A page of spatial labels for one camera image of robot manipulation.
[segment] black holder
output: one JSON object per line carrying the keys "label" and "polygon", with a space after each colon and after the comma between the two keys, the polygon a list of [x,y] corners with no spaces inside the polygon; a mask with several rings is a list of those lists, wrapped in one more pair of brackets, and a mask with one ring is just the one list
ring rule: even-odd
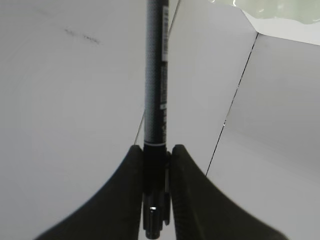
{"label": "black holder", "polygon": [[[174,147],[169,162],[177,240],[287,240],[227,198],[202,173],[183,145]],[[36,240],[137,240],[144,170],[154,169],[144,169],[144,153],[134,145],[109,181],[87,203]],[[153,175],[152,184],[145,182],[147,189],[162,189],[162,180],[155,176],[166,179],[160,173]],[[163,220],[169,223],[169,195],[159,192],[164,195],[161,201],[151,198],[143,202],[143,208],[147,208],[143,225],[149,239],[160,236]],[[151,211],[148,206],[153,204],[163,209]]]}

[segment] barcode label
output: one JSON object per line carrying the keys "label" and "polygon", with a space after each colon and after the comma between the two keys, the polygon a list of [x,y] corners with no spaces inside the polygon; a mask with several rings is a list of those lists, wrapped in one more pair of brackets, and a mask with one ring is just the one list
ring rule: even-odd
{"label": "barcode label", "polygon": [[162,12],[162,61],[168,62],[168,30],[169,30],[169,8],[163,6]]}

